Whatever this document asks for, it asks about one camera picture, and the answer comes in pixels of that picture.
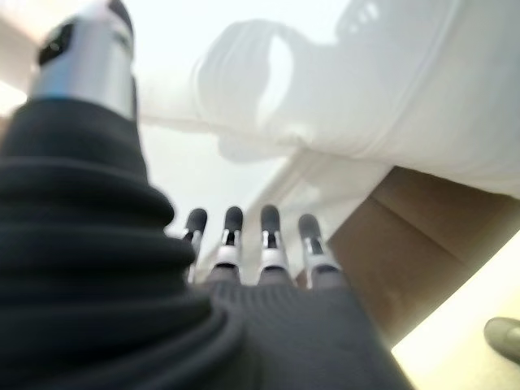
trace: gray object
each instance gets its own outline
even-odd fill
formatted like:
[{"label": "gray object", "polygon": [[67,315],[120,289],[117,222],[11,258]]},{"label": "gray object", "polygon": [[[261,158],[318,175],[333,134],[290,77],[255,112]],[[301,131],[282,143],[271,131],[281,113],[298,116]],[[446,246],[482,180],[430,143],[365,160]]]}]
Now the gray object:
[{"label": "gray object", "polygon": [[484,335],[487,343],[500,355],[520,364],[520,321],[492,318],[486,323]]},{"label": "gray object", "polygon": [[279,268],[289,274],[287,254],[280,232],[280,213],[273,205],[262,208],[262,256],[258,274],[267,268]]},{"label": "gray object", "polygon": [[202,236],[206,229],[206,222],[208,214],[204,209],[195,209],[189,213],[188,221],[186,221],[186,227],[183,231],[183,240],[189,241],[195,252],[195,262],[190,266],[188,271],[188,282],[193,283],[195,280],[195,272],[197,269],[197,258],[201,251]]},{"label": "gray object", "polygon": [[240,270],[242,260],[241,233],[243,220],[244,216],[239,207],[233,206],[227,210],[221,245],[211,269],[219,265],[226,265],[234,266]]},{"label": "gray object", "polygon": [[304,214],[298,222],[305,272],[307,274],[307,288],[313,287],[313,280],[318,268],[335,269],[341,272],[341,266],[334,258],[330,249],[323,243],[318,220],[312,214]]}]

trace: black knitted fabric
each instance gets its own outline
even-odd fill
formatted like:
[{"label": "black knitted fabric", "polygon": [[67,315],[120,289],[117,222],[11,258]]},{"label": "black knitted fabric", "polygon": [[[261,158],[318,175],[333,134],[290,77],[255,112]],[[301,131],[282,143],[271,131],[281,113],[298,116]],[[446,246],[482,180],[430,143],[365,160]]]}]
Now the black knitted fabric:
[{"label": "black knitted fabric", "polygon": [[173,214],[134,123],[60,99],[16,113],[0,147],[0,388],[409,387],[347,288],[187,286]]}]

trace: silver metal cylinder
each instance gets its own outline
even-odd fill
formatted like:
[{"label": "silver metal cylinder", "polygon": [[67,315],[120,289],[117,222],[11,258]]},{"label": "silver metal cylinder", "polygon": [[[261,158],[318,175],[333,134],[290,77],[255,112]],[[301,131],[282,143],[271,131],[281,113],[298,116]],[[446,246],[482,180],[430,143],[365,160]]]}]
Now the silver metal cylinder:
[{"label": "silver metal cylinder", "polygon": [[131,27],[106,4],[91,6],[45,40],[29,99],[91,102],[136,120]]}]

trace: black fingertip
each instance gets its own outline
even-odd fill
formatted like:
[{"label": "black fingertip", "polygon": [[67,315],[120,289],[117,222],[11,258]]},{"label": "black fingertip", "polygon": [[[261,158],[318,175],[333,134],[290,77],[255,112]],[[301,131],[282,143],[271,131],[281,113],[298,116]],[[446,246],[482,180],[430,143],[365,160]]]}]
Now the black fingertip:
[{"label": "black fingertip", "polygon": [[133,35],[132,21],[130,20],[127,7],[124,6],[123,2],[121,2],[121,0],[111,0],[108,4],[108,9],[121,18],[121,20],[128,26],[130,32]]},{"label": "black fingertip", "polygon": [[189,213],[188,221],[186,221],[186,228],[190,232],[198,230],[203,233],[206,228],[206,222],[208,220],[208,213],[204,209],[195,209]]},{"label": "black fingertip", "polygon": [[242,223],[244,222],[244,215],[240,207],[233,206],[227,209],[226,219],[224,221],[224,229],[234,232],[242,230]]},{"label": "black fingertip", "polygon": [[266,205],[262,208],[262,231],[263,232],[279,232],[280,231],[280,213],[273,205]]},{"label": "black fingertip", "polygon": [[304,214],[300,217],[298,229],[300,230],[302,240],[305,238],[317,238],[322,235],[318,220],[312,214]]}]

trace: white cloth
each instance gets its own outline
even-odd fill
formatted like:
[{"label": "white cloth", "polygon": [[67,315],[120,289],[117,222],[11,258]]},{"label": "white cloth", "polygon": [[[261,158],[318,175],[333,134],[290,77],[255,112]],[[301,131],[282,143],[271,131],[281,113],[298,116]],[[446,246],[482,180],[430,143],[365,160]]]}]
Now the white cloth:
[{"label": "white cloth", "polygon": [[139,28],[149,9],[135,14],[150,50],[138,58],[143,118],[520,197],[519,11],[505,0],[198,0]]}]

